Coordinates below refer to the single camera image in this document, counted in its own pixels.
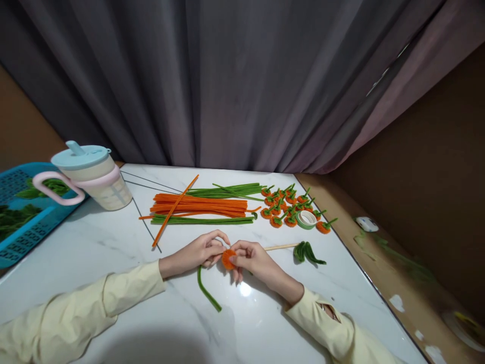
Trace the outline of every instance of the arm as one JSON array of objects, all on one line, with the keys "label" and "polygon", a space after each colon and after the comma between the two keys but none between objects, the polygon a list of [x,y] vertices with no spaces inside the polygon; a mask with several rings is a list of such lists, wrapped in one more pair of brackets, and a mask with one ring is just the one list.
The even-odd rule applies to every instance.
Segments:
[{"label": "arm", "polygon": [[327,348],[339,363],[402,363],[352,318],[340,314],[323,297],[286,274],[260,244],[238,241],[231,249],[237,253],[231,261],[239,267],[233,271],[234,280],[243,280],[241,268],[252,272],[288,302],[288,316]]},{"label": "arm", "polygon": [[66,363],[82,356],[92,338],[118,314],[165,290],[164,279],[202,264],[214,265],[225,248],[216,230],[173,255],[121,274],[109,274],[24,312],[0,326],[0,362]]}]

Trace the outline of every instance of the thin wire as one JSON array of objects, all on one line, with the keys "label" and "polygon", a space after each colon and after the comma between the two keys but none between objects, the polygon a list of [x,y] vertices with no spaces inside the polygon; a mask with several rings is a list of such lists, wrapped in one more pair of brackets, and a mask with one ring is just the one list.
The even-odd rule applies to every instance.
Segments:
[{"label": "thin wire", "polygon": [[[135,203],[136,209],[138,210],[138,214],[140,214],[140,216],[141,216],[140,209],[138,208],[138,205],[136,204],[136,201],[135,201],[135,198],[134,198],[134,197],[133,197],[133,202]],[[147,228],[147,230],[148,230],[148,232],[149,232],[150,236],[152,237],[152,239],[153,239],[153,240],[155,240],[155,238],[153,237],[153,234],[152,234],[152,232],[150,231],[150,229],[148,228],[147,223],[145,222],[145,220],[142,220],[142,221],[143,221],[143,223],[145,224],[145,228]],[[158,246],[158,244],[157,244],[157,248],[158,248],[158,250],[159,250],[159,251],[160,251],[160,253],[161,253],[161,252],[162,252],[162,249],[160,249],[160,247]]]},{"label": "thin wire", "polygon": [[142,186],[142,187],[146,187],[146,188],[150,188],[152,190],[157,190],[157,191],[162,191],[162,192],[167,192],[167,193],[172,193],[174,195],[180,195],[180,194],[176,194],[175,192],[170,192],[170,191],[165,191],[165,190],[160,190],[160,189],[156,189],[154,187],[149,187],[149,186],[145,186],[145,185],[140,185],[140,184],[137,184],[135,182],[132,182],[132,181],[127,181],[125,180],[126,183],[131,183],[132,185],[137,185],[137,186]]},{"label": "thin wire", "polygon": [[152,181],[152,180],[149,180],[149,179],[146,179],[146,178],[143,178],[143,177],[137,176],[136,174],[131,174],[131,173],[128,173],[128,172],[125,172],[125,171],[121,171],[121,172],[122,172],[122,173],[129,174],[129,175],[132,175],[132,176],[134,176],[134,177],[138,177],[138,178],[141,178],[141,179],[147,180],[148,182],[155,183],[155,184],[157,184],[157,185],[161,185],[161,186],[166,187],[166,188],[170,188],[170,189],[175,190],[175,191],[179,191],[180,193],[182,193],[182,191],[180,191],[180,190],[178,190],[178,189],[175,189],[175,188],[173,188],[173,187],[168,187],[168,186],[165,186],[165,185],[160,184],[160,183],[158,183],[158,182],[154,182],[154,181]]}]

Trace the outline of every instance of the wooden stick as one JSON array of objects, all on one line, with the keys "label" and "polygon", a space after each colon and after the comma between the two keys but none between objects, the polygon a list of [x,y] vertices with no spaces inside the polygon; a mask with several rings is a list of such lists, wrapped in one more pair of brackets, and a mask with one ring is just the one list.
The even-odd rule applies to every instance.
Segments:
[{"label": "wooden stick", "polygon": [[286,244],[286,245],[276,245],[274,247],[264,248],[264,250],[268,251],[268,250],[276,250],[276,249],[294,248],[298,244],[299,243],[297,243],[297,244]]},{"label": "wooden stick", "polygon": [[152,248],[155,248],[156,247],[156,245],[158,243],[158,240],[160,239],[160,236],[162,236],[163,229],[167,225],[168,220],[170,219],[170,216],[172,216],[173,210],[175,210],[175,207],[177,207],[178,203],[180,202],[180,200],[182,199],[182,197],[185,196],[185,194],[187,193],[187,191],[190,190],[190,187],[192,187],[192,185],[196,182],[197,178],[199,178],[199,175],[197,175],[193,179],[193,181],[190,183],[190,185],[187,186],[187,188],[185,189],[184,192],[182,192],[180,195],[178,195],[178,199],[175,201],[175,203],[172,206],[172,209],[167,214],[167,217],[165,218],[165,221],[163,222],[162,227],[160,228],[160,231],[158,232],[157,236],[155,237],[155,240],[153,240]]}]

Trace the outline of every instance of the white plug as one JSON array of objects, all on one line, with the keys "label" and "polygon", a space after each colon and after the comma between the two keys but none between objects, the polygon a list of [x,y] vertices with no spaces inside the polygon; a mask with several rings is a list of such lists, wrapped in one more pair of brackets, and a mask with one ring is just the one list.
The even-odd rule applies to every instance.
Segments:
[{"label": "white plug", "polygon": [[375,222],[372,221],[370,217],[357,217],[355,222],[359,224],[363,231],[368,233],[373,233],[379,230],[379,227],[376,225]]}]

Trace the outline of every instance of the white marble table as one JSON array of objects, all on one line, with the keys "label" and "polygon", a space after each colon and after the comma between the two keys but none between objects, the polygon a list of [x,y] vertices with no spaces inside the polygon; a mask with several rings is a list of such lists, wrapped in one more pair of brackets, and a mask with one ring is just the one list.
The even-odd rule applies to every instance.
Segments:
[{"label": "white marble table", "polygon": [[[149,214],[159,184],[183,191],[200,174],[195,188],[259,182],[286,188],[296,183],[290,174],[126,164],[121,169],[134,201],[107,212],[86,201],[35,250],[0,280],[0,323],[33,305],[92,282],[108,272],[120,272],[172,254],[200,234],[217,226],[169,225],[158,250],[152,236],[159,225],[138,220]],[[249,201],[250,208],[260,206]],[[399,322],[359,269],[338,236],[316,229],[275,229],[259,218],[254,224],[222,226],[232,243],[239,239],[263,246],[312,244],[327,265],[295,264],[292,249],[270,252],[273,259],[308,288],[332,300],[336,308],[353,316],[396,356],[408,363],[426,363]],[[168,281],[166,292],[121,314],[118,322],[90,344],[79,363],[322,363],[328,353],[282,312],[282,301],[254,277],[231,285],[223,268],[204,270],[202,280],[222,305],[218,313],[197,285],[196,271]]]}]

